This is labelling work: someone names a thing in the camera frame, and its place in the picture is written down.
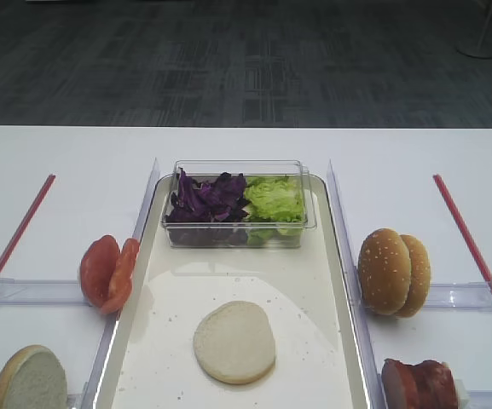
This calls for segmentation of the green lettuce leaves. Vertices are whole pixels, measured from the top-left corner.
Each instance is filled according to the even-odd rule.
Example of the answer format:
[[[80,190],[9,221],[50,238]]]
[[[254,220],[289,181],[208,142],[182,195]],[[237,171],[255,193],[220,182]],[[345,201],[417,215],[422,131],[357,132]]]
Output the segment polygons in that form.
[[[299,246],[305,222],[303,191],[297,176],[252,176],[247,178],[244,198],[253,223],[294,224],[295,228],[260,228],[248,233],[249,246],[265,246],[277,240],[284,247]]]

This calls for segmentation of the red meat slices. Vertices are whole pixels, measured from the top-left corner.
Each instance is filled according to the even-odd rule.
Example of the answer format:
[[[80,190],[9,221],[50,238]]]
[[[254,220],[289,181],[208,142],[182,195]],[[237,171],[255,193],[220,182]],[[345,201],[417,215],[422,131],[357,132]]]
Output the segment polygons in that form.
[[[410,365],[385,359],[381,380],[390,409],[460,407],[454,377],[445,363],[424,360]]]

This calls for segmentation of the inner tomato slice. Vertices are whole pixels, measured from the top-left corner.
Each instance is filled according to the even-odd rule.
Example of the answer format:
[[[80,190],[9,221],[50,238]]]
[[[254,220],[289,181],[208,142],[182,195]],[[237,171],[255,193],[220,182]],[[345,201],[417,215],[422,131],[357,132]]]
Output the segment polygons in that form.
[[[132,275],[139,250],[140,242],[137,239],[128,238],[124,242],[109,282],[107,300],[101,306],[103,314],[119,311],[130,297],[133,288]]]

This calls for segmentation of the bun bottom half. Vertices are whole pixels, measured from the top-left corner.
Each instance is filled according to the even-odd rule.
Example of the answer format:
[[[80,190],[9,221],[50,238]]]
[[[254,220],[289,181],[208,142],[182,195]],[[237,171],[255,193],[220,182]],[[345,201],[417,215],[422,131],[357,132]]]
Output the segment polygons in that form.
[[[194,332],[193,349],[201,369],[228,384],[256,382],[276,362],[268,316],[254,302],[227,302],[210,312]]]

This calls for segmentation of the thin bun bottom slice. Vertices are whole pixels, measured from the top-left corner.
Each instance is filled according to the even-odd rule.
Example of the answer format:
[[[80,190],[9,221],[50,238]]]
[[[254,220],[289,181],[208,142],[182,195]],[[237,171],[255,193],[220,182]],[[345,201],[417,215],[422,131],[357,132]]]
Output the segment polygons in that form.
[[[43,345],[17,351],[0,372],[0,409],[67,408],[67,377],[56,355]]]

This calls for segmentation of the clear rail near tomato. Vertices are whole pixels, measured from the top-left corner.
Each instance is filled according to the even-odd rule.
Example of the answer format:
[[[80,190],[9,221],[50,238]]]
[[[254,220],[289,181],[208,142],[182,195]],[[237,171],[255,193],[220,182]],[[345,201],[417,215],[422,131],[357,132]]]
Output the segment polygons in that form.
[[[0,306],[89,306],[76,280],[0,278]]]

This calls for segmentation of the clear rail right bun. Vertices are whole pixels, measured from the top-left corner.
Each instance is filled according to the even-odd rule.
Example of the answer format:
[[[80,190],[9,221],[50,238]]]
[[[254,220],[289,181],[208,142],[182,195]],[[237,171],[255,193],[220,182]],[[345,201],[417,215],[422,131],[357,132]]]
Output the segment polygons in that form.
[[[492,281],[433,283],[424,304],[415,312],[422,309],[492,312]]]

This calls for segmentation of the sesame bun top front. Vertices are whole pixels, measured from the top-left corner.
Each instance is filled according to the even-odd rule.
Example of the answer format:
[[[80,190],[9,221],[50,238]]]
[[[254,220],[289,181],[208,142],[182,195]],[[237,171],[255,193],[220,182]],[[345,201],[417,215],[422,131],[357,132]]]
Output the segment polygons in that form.
[[[364,239],[357,272],[362,299],[376,314],[392,315],[404,306],[411,284],[411,260],[396,231],[381,228]]]

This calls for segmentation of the sesame bun top rear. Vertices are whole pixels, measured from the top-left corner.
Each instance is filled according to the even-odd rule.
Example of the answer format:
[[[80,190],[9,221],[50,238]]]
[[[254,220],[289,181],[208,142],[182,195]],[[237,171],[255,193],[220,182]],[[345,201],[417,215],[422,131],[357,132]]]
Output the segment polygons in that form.
[[[423,243],[412,235],[403,234],[403,242],[408,247],[411,261],[411,282],[407,300],[396,312],[400,318],[416,315],[424,306],[431,284],[431,264]]]

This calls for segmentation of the red strip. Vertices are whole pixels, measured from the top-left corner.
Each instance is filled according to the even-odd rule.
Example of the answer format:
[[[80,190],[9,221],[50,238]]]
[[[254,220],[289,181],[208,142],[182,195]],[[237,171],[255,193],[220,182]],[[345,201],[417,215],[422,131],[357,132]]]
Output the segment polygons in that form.
[[[481,273],[484,281],[488,284],[490,292],[492,293],[492,273],[489,269],[488,264],[484,260],[483,255],[479,250],[474,238],[472,237],[472,234],[468,226],[466,225],[466,222],[462,217],[460,210],[458,209],[455,201],[453,200],[450,191],[448,190],[443,178],[439,174],[433,175],[432,178],[436,183],[437,188],[440,194],[442,195],[443,200],[447,208],[449,209],[450,214],[454,218],[454,222],[458,227],[458,229],[460,230],[462,238],[465,241],[466,246],[470,251],[473,260],[477,264],[479,272]]]
[[[32,201],[31,205],[29,206],[26,214],[23,216],[22,220],[20,221],[19,226],[15,229],[14,234],[12,235],[11,239],[7,243],[6,247],[3,250],[3,253],[0,256],[0,273],[3,271],[3,268],[5,267],[7,261],[12,255],[15,247],[19,243],[23,233],[26,231],[30,221],[36,214],[38,207],[42,204],[44,198],[46,197],[54,181],[55,181],[55,175],[49,174],[45,182],[39,189],[35,199]]]

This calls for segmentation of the white metal tray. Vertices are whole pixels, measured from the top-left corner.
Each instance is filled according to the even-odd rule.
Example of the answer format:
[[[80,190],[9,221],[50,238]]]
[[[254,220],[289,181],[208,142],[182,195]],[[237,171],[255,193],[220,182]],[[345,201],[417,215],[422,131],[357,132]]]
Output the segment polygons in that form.
[[[370,407],[323,181],[311,182],[317,225],[293,249],[171,247],[159,221],[170,184],[166,176],[154,190],[96,407]],[[200,368],[193,336],[211,311],[240,300],[268,315],[276,362],[255,383],[229,385]]]

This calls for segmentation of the long clear left divider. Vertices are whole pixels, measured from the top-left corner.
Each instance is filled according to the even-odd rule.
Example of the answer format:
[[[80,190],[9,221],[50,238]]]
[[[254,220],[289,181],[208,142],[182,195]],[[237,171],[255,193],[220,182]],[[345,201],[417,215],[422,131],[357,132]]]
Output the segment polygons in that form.
[[[132,234],[132,237],[139,241],[142,241],[142,236],[148,225],[149,213],[159,178],[159,161],[155,158]],[[107,316],[90,376],[75,408],[112,407],[140,292],[140,290],[133,290],[128,306]]]

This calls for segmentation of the tomato slice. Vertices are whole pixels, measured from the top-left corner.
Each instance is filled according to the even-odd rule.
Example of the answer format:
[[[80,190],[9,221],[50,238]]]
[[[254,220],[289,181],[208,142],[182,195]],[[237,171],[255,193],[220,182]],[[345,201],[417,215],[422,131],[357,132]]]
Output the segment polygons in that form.
[[[81,290],[86,299],[100,308],[108,299],[110,279],[120,255],[119,245],[112,235],[94,241],[84,253],[79,268]]]
[[[103,314],[119,311],[130,297],[133,288],[132,275],[139,250],[140,242],[137,239],[128,238],[124,242],[109,282],[107,300],[101,306]]]

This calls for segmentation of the clear plastic salad box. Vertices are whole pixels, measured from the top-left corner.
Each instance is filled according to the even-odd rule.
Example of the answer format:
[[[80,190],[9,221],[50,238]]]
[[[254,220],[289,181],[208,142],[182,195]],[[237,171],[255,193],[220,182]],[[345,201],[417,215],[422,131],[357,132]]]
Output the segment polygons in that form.
[[[297,160],[180,160],[161,225],[182,248],[298,248],[317,225]]]

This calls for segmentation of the outer tomato slice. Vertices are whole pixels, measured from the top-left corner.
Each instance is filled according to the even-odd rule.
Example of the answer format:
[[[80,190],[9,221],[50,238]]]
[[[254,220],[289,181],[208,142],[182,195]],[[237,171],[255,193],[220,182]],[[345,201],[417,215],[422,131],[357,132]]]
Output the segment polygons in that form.
[[[86,299],[100,308],[108,299],[110,279],[120,255],[119,245],[112,235],[94,241],[84,253],[79,268],[81,290]]]

